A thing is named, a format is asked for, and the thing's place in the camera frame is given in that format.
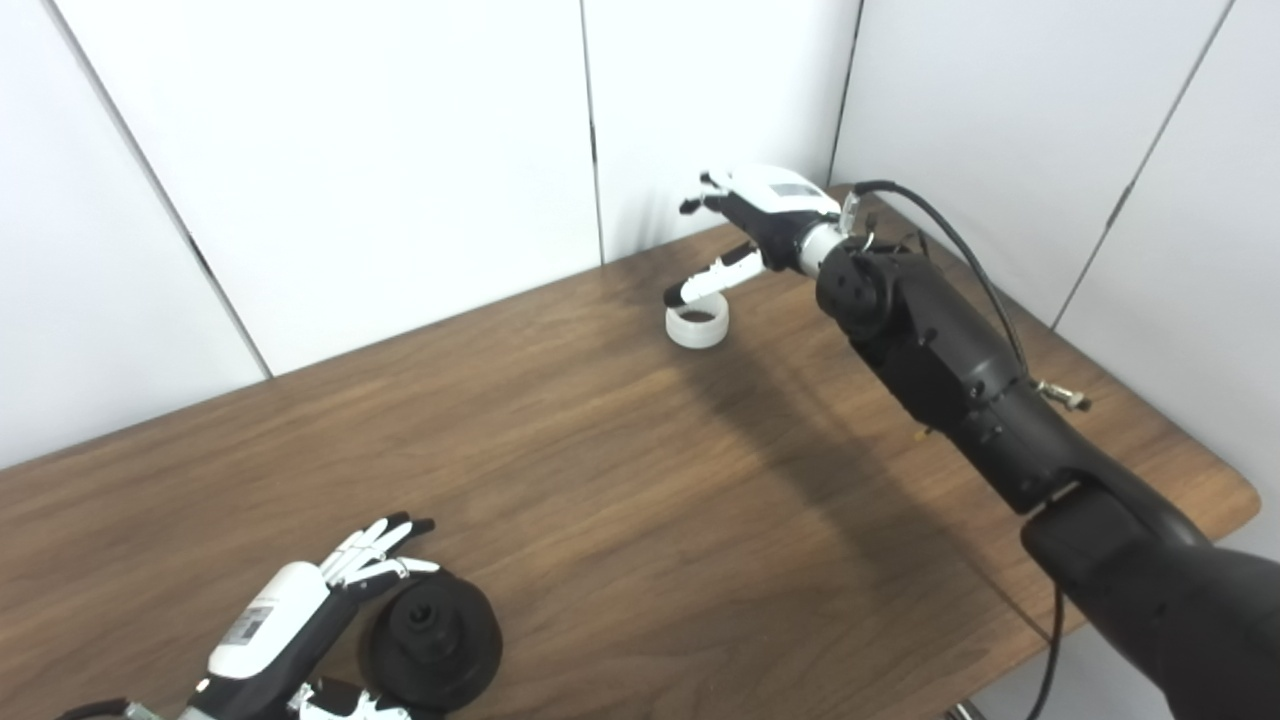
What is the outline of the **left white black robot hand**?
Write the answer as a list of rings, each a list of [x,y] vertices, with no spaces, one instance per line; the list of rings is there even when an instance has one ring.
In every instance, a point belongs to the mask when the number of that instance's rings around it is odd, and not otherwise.
[[[413,712],[314,671],[369,603],[401,582],[440,571],[398,553],[433,530],[430,518],[394,512],[346,537],[321,562],[282,568],[210,653],[182,719],[411,719]]]

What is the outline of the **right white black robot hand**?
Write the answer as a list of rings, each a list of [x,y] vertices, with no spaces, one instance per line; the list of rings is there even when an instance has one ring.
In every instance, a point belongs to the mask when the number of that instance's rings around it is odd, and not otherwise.
[[[748,240],[667,288],[668,309],[691,306],[764,272],[815,278],[831,250],[851,234],[846,209],[795,170],[768,165],[707,170],[699,182],[700,193],[685,199],[678,213],[717,213]]]

